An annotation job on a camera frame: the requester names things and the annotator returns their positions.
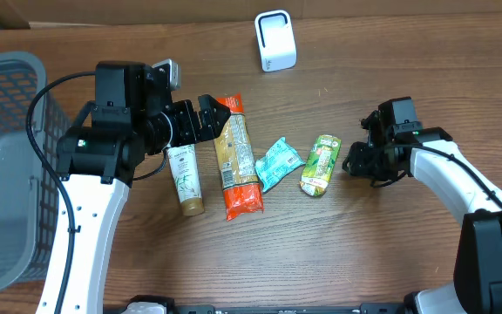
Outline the white Pantene tube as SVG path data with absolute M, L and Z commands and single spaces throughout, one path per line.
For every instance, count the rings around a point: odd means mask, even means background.
M 167 150 L 167 158 L 180 207 L 184 216 L 195 216 L 205 212 L 195 145 L 172 147 Z

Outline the green yellow snack pouch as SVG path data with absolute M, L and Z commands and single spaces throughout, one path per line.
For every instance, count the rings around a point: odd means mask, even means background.
M 332 135 L 323 134 L 316 139 L 300 180 L 300 187 L 307 195 L 317 197 L 325 194 L 341 145 L 341 140 Z

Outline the teal snack packet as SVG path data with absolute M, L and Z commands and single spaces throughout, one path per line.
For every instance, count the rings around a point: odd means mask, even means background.
M 262 193 L 267 193 L 285 176 L 304 164 L 297 151 L 286 142 L 286 138 L 281 137 L 255 162 L 254 168 L 262 183 Z

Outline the spaghetti pack orange ends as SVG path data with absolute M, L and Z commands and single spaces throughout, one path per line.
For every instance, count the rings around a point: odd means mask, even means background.
M 231 221 L 241 214 L 263 212 L 264 205 L 241 95 L 218 101 L 231 112 L 220 137 L 214 140 L 227 220 Z

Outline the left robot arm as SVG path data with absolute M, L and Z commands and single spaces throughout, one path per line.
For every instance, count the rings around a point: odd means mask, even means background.
M 218 138 L 230 109 L 208 94 L 199 109 L 173 101 L 179 67 L 101 61 L 91 76 L 95 98 L 56 145 L 51 164 L 30 144 L 60 195 L 39 313 L 101 313 L 112 241 L 136 167 L 148 155 Z

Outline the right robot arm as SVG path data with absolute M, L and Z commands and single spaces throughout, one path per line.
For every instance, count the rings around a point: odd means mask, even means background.
M 460 223 L 453 280 L 412 292 L 394 313 L 502 313 L 502 190 L 479 172 L 441 127 L 425 128 L 412 98 L 389 99 L 361 121 L 365 142 L 343 162 L 350 176 L 384 188 L 412 177 Z

